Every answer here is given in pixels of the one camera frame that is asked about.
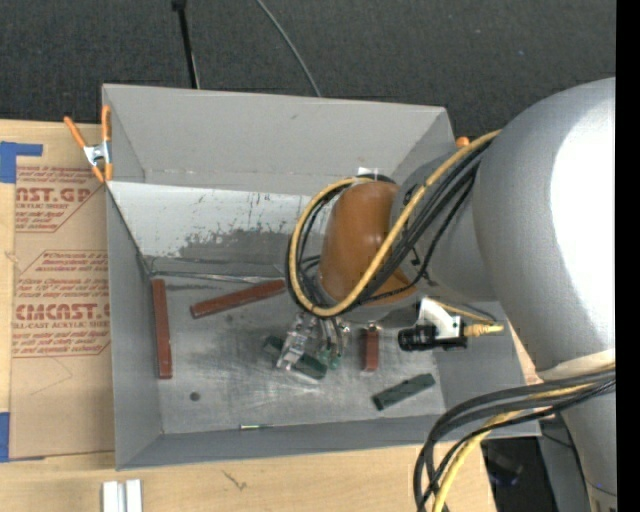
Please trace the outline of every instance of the wooden block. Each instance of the wooden block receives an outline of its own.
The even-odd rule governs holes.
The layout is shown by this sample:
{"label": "wooden block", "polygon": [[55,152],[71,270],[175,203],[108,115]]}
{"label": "wooden block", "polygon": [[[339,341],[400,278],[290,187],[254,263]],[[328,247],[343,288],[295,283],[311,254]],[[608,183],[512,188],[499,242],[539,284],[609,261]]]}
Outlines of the wooden block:
{"label": "wooden block", "polygon": [[158,377],[173,377],[171,360],[171,336],[169,332],[169,311],[167,308],[167,290],[164,279],[152,279],[153,312],[156,319],[156,348],[158,354]]}
{"label": "wooden block", "polygon": [[378,369],[380,353],[380,334],[377,327],[362,330],[361,337],[362,369],[365,372],[375,372]]}
{"label": "wooden block", "polygon": [[213,315],[226,311],[228,309],[237,308],[257,302],[259,300],[268,299],[274,295],[278,295],[285,290],[285,282],[282,279],[275,281],[267,281],[239,292],[229,293],[215,299],[198,302],[191,306],[191,316],[193,318],[202,318],[203,316]]}

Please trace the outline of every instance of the black wire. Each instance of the black wire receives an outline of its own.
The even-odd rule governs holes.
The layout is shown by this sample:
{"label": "black wire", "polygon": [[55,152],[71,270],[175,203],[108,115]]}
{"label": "black wire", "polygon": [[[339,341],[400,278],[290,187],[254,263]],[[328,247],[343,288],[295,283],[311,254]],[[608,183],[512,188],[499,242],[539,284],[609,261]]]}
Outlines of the black wire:
{"label": "black wire", "polygon": [[474,182],[474,179],[473,179],[473,176],[471,176],[469,185],[463,191],[463,193],[460,195],[460,197],[458,198],[456,203],[453,205],[453,207],[451,208],[451,210],[447,214],[445,220],[440,225],[440,228],[438,229],[438,232],[436,233],[433,241],[431,242],[431,246],[430,246],[430,248],[429,248],[429,250],[427,252],[427,255],[425,256],[425,258],[424,258],[424,260],[422,262],[422,265],[420,266],[420,269],[418,270],[418,273],[417,273],[416,277],[413,279],[413,281],[411,281],[408,285],[405,285],[405,286],[400,287],[400,288],[396,288],[395,290],[391,290],[391,291],[386,292],[386,293],[381,293],[381,294],[378,294],[378,295],[374,295],[372,297],[368,297],[366,299],[362,299],[361,301],[359,301],[358,304],[362,305],[362,304],[366,304],[368,302],[373,302],[373,301],[384,299],[384,298],[387,298],[387,297],[392,297],[394,295],[402,293],[402,292],[410,289],[412,286],[415,286],[418,283],[418,281],[420,281],[420,279],[422,279],[424,277],[424,275],[425,275],[425,273],[427,271],[427,267],[428,267],[429,263],[431,262],[431,257],[433,256],[433,252],[435,250],[435,247],[436,247],[438,241],[440,240],[440,238],[442,238],[442,235],[444,235],[445,231],[447,230],[447,228],[451,224],[451,221],[453,220],[453,218],[458,213],[458,210],[460,209],[460,207],[462,206],[464,201],[469,196],[469,193],[471,192],[471,189],[473,188],[473,182]]}
{"label": "black wire", "polygon": [[421,485],[421,474],[423,467],[426,467],[429,480],[433,481],[434,462],[433,462],[433,449],[441,437],[457,428],[460,425],[455,423],[456,417],[461,414],[479,407],[484,404],[492,402],[500,402],[509,400],[511,398],[520,398],[523,396],[530,396],[533,393],[542,393],[547,391],[554,391],[556,389],[563,389],[572,386],[585,385],[585,384],[597,384],[607,379],[615,377],[615,370],[607,370],[598,373],[579,375],[576,377],[568,377],[553,382],[543,382],[535,385],[526,385],[516,388],[500,390],[493,393],[488,393],[478,397],[474,397],[463,403],[456,405],[449,409],[436,421],[432,427],[427,440],[424,443],[423,450],[420,457],[416,461],[416,467],[414,468],[414,489],[419,489]]}
{"label": "black wire", "polygon": [[514,400],[508,403],[490,405],[488,407],[484,407],[483,409],[478,409],[472,412],[468,412],[466,414],[459,416],[458,418],[455,418],[449,424],[447,424],[446,430],[443,432],[440,432],[440,435],[438,437],[442,438],[445,434],[447,434],[448,432],[451,432],[452,430],[463,427],[464,425],[468,425],[469,423],[473,423],[474,421],[478,421],[483,418],[493,417],[505,412],[549,407],[552,405],[557,405],[563,402],[564,400],[566,400],[566,396],[552,396],[547,398],[527,397],[527,398],[523,398],[522,400]]}
{"label": "black wire", "polygon": [[[457,162],[451,167],[451,169],[448,170],[444,178],[441,178],[442,181],[440,185],[431,194],[425,205],[421,207],[421,210],[417,213],[416,219],[412,223],[411,227],[405,231],[403,237],[397,243],[397,246],[396,248],[394,248],[391,257],[382,265],[382,267],[376,273],[376,276],[372,280],[372,282],[365,287],[360,296],[351,306],[351,309],[357,307],[362,303],[365,303],[363,301],[371,302],[371,300],[379,300],[380,298],[383,298],[382,296],[379,296],[377,297],[377,299],[370,299],[376,292],[376,290],[378,290],[398,269],[409,252],[415,249],[415,244],[418,242],[420,237],[423,236],[424,232],[438,217],[438,215],[442,212],[448,202],[451,201],[453,197],[455,197],[457,192],[459,192],[460,187],[468,179],[473,178],[481,162],[482,154],[488,147],[489,143],[481,146],[475,152],[466,155],[460,162]],[[460,179],[450,187],[451,183],[453,183],[456,178]],[[438,199],[444,194],[445,190],[449,191],[446,194],[445,198],[442,201],[438,202]],[[404,287],[402,290],[387,293],[394,295],[396,293],[401,293],[401,291],[404,291],[411,286],[414,286],[422,278],[421,274],[424,272],[425,268],[426,265],[423,262],[423,265],[420,268],[416,279],[414,279],[411,285]]]}
{"label": "black wire", "polygon": [[182,34],[182,44],[184,46],[184,54],[187,58],[187,67],[189,69],[189,82],[192,89],[200,89],[200,78],[196,68],[196,59],[191,48],[191,37],[189,36],[189,24],[187,23],[187,0],[172,0],[171,8],[178,13],[180,20],[180,32]]}
{"label": "black wire", "polygon": [[307,258],[302,259],[301,263],[302,263],[302,267],[301,267],[302,270],[308,272],[313,267],[318,266],[318,263],[320,263],[320,255],[316,254],[315,256],[308,256]]}
{"label": "black wire", "polygon": [[264,4],[262,0],[256,0],[256,3],[260,7],[260,9],[262,9],[262,11],[267,15],[267,17],[271,20],[271,23],[273,23],[273,25],[276,27],[278,32],[280,32],[282,39],[284,39],[284,42],[287,43],[287,46],[289,47],[294,57],[298,61],[298,64],[300,64],[300,67],[302,68],[302,71],[307,77],[307,80],[311,84],[311,87],[313,87],[313,91],[316,93],[316,96],[318,96],[318,98],[321,98],[322,93],[320,92],[320,88],[318,87],[318,85],[316,84],[316,81],[311,76],[311,72],[307,68],[307,65],[304,63],[302,56],[298,53],[298,50],[296,50],[296,47],[291,42],[291,39],[289,39],[289,36],[287,35],[287,33],[284,31],[280,23],[278,23],[278,20],[276,19],[276,17],[271,13],[269,9],[267,9],[267,6]]}
{"label": "black wire", "polygon": [[[605,392],[609,392],[609,388],[611,388],[612,386],[615,385],[615,371],[608,371],[608,372],[601,372],[599,374],[591,374],[591,375],[584,375],[584,376],[580,376],[578,378],[570,378],[570,379],[563,379],[562,382],[567,382],[567,380],[573,380],[575,379],[574,382],[581,382],[581,383],[585,383],[585,380],[589,380],[591,378],[593,378],[594,376],[596,376],[599,380],[595,380],[594,383],[591,385],[591,387],[587,390],[578,390],[577,392],[569,395],[568,397],[565,395],[564,397],[561,397],[562,400],[559,404],[557,405],[553,405],[551,407],[549,407],[549,409],[545,410],[545,411],[538,411],[538,412],[534,412],[525,416],[520,416],[519,418],[515,418],[515,419],[511,419],[511,420],[507,420],[504,422],[500,422],[497,423],[495,425],[492,425],[490,427],[483,427],[481,429],[475,430],[472,433],[464,436],[460,441],[458,441],[452,448],[451,450],[449,450],[449,452],[447,453],[447,455],[443,458],[442,462],[440,463],[439,467],[437,470],[433,470],[433,471],[429,471],[428,468],[428,463],[427,463],[427,456],[430,456],[431,461],[433,461],[433,447],[435,446],[435,442],[432,443],[430,446],[428,446],[428,441],[427,443],[425,443],[422,447],[422,450],[420,452],[420,455],[418,456],[418,459],[416,461],[416,466],[414,468],[414,497],[416,499],[416,505],[418,506],[418,510],[419,511],[423,511],[424,510],[424,504],[427,502],[427,500],[429,499],[431,493],[433,492],[437,492],[439,490],[439,484],[438,484],[438,480],[440,479],[440,477],[442,476],[442,473],[444,472],[444,468],[447,466],[447,464],[449,463],[449,460],[452,458],[453,454],[457,451],[457,449],[467,440],[471,439],[472,437],[475,437],[476,435],[482,434],[484,432],[488,432],[490,430],[494,430],[494,429],[499,429],[499,428],[503,428],[509,425],[518,425],[521,423],[525,423],[534,419],[540,419],[540,418],[544,418],[547,416],[550,416],[552,414],[561,412],[562,410],[567,409],[568,407],[572,407],[574,405],[577,405],[578,403],[581,403],[585,400],[588,400],[589,398],[592,398],[596,395],[599,394],[603,394]],[[607,378],[607,380],[604,381],[604,383],[600,382],[602,379]],[[560,385],[561,381],[556,381],[556,382],[550,382],[550,383],[544,383],[544,384],[549,384],[549,385],[556,385],[556,389],[563,389],[565,387],[572,387],[575,386],[575,383],[572,384],[568,384],[568,385]],[[514,388],[513,390],[505,390],[507,392],[513,392],[519,389],[529,389],[530,391],[532,389],[546,389],[549,386],[544,386],[544,384],[540,385],[535,385],[535,386],[523,386],[521,388]],[[486,396],[481,396],[481,397],[477,397],[477,399],[484,399]],[[422,471],[425,468],[425,466],[427,466],[427,474],[429,476],[429,486],[427,487],[427,490],[423,493],[422,491]]]}
{"label": "black wire", "polygon": [[549,441],[553,441],[554,443],[559,444],[560,446],[564,446],[565,448],[571,448],[572,450],[575,450],[575,446],[573,446],[572,444],[561,441],[560,439],[556,439],[555,437],[550,436],[549,434],[543,433],[542,437],[544,437],[545,439],[548,439]]}
{"label": "black wire", "polygon": [[[314,207],[314,209],[311,211],[311,214],[309,215],[307,221],[305,222],[305,226],[303,227],[303,233],[302,233],[302,238],[300,241],[300,246],[298,248],[298,253],[296,254],[296,269],[298,272],[298,278],[299,281],[303,283],[303,290],[305,291],[305,295],[310,296],[310,298],[313,300],[313,302],[320,306],[320,307],[326,307],[327,304],[325,304],[322,300],[322,293],[320,292],[319,288],[315,285],[314,280],[311,278],[311,276],[309,276],[308,274],[308,270],[310,268],[312,268],[313,266],[317,265],[317,263],[319,263],[320,260],[320,256],[311,256],[309,258],[304,258],[304,251],[306,249],[306,245],[307,245],[307,241],[309,238],[309,235],[311,233],[311,230],[313,229],[313,225],[318,217],[318,214],[322,211],[322,209],[324,207],[326,207],[331,200],[337,196],[339,193],[341,193],[345,188],[349,187],[350,185],[344,185],[343,187],[337,188],[335,190],[332,190],[330,192],[327,193],[327,195],[325,197],[322,198],[321,201],[318,202],[318,204]],[[303,263],[306,261],[314,261],[313,264],[309,264],[307,266],[305,266]],[[313,311],[310,311],[308,308],[306,308],[303,304],[301,304],[299,302],[299,300],[296,298],[296,303],[302,307],[305,311],[312,313]],[[334,327],[336,328],[336,333],[337,331],[337,322],[332,322],[334,324]]]}
{"label": "black wire", "polygon": [[570,395],[570,398],[567,398],[565,400],[565,402],[561,405],[558,406],[553,406],[550,407],[548,410],[545,411],[537,411],[537,412],[533,412],[530,414],[527,414],[525,416],[520,416],[518,418],[515,419],[510,419],[510,420],[505,420],[503,422],[500,423],[496,423],[494,425],[491,426],[487,426],[487,427],[482,427],[479,428],[477,430],[474,430],[473,432],[471,432],[470,434],[467,434],[466,436],[464,436],[462,439],[460,439],[460,441],[458,441],[454,446],[452,446],[449,451],[447,452],[447,454],[444,456],[444,458],[442,459],[442,461],[440,462],[440,465],[438,466],[438,469],[435,472],[435,480],[430,481],[430,484],[427,488],[427,491],[424,493],[424,496],[422,497],[422,500],[420,502],[420,504],[418,504],[418,510],[424,510],[424,504],[427,502],[427,500],[429,499],[431,493],[433,492],[437,492],[439,489],[439,486],[436,484],[437,480],[439,480],[442,477],[442,474],[444,473],[445,468],[447,467],[447,465],[449,464],[449,462],[451,461],[451,459],[453,458],[454,454],[458,451],[458,449],[464,444],[466,443],[468,440],[480,435],[480,434],[484,434],[485,432],[490,432],[496,429],[500,429],[500,428],[504,428],[504,427],[508,427],[508,426],[513,426],[513,425],[520,425],[522,423],[527,423],[529,421],[533,421],[533,420],[537,420],[537,419],[542,419],[542,418],[546,418],[549,417],[551,415],[557,414],[559,412],[562,412],[570,407],[574,407],[586,400],[589,400],[591,398],[594,398],[598,395],[602,395],[602,394],[606,394],[606,393],[610,393],[613,391],[613,387],[616,384],[616,379],[612,379],[609,380],[607,382],[605,382],[604,384],[601,384],[599,386],[590,388],[588,390],[581,390],[580,392],[578,392],[575,395]]}

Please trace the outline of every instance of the cardboard sheet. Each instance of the cardboard sheet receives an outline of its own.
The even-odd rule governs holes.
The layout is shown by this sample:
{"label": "cardboard sheet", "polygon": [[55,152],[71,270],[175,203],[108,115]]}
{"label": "cardboard sheet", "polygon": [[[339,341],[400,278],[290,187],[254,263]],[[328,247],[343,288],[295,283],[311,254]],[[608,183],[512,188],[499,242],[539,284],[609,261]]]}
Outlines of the cardboard sheet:
{"label": "cardboard sheet", "polygon": [[[42,145],[16,166],[9,456],[110,450],[105,189],[63,123],[0,127],[2,141]],[[79,128],[99,141],[98,126]]]}
{"label": "cardboard sheet", "polygon": [[13,183],[0,183],[0,413],[9,410],[14,272]]}

